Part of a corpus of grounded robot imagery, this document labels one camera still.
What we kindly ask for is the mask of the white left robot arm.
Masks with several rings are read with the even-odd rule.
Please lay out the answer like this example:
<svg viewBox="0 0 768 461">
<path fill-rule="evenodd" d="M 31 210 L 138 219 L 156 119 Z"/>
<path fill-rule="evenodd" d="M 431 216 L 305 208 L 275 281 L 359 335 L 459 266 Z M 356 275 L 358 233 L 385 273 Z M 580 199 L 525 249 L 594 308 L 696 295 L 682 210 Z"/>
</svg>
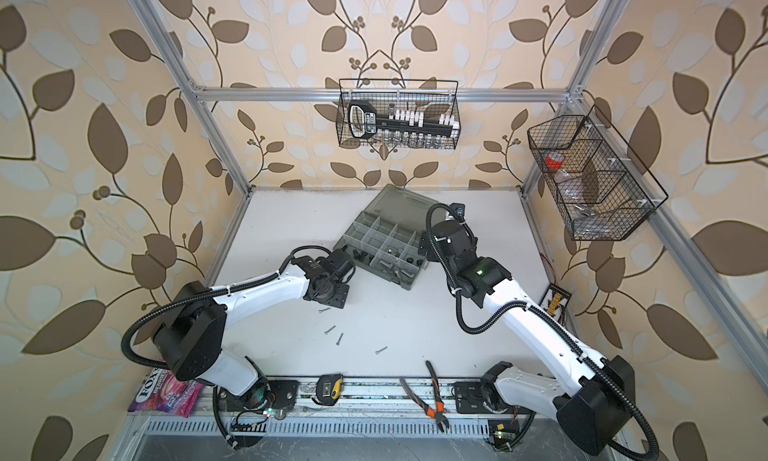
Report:
<svg viewBox="0 0 768 461">
<path fill-rule="evenodd" d="M 168 370 L 179 381 L 199 381 L 243 399 L 264 395 L 265 376 L 255 362 L 223 347 L 227 329 L 279 303 L 316 302 L 341 309 L 356 265 L 342 249 L 300 246 L 269 274 L 206 288 L 142 316 L 125 331 L 129 361 Z"/>
</svg>

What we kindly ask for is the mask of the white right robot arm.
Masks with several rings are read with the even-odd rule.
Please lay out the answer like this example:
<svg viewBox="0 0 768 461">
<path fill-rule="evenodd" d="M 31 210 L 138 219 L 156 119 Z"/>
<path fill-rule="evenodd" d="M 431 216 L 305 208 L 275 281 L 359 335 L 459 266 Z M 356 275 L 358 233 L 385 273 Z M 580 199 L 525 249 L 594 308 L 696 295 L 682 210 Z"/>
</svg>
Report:
<svg viewBox="0 0 768 461">
<path fill-rule="evenodd" d="M 635 403 L 634 370 L 624 358 L 607 359 L 589 347 L 534 302 L 509 270 L 478 255 L 476 236 L 453 206 L 428 208 L 423 242 L 428 259 L 446 275 L 461 330 L 480 335 L 503 323 L 549 372 L 536 375 L 499 362 L 483 377 L 492 400 L 556 421 L 591 456 L 611 448 L 630 460 L 659 458 L 658 439 Z"/>
</svg>

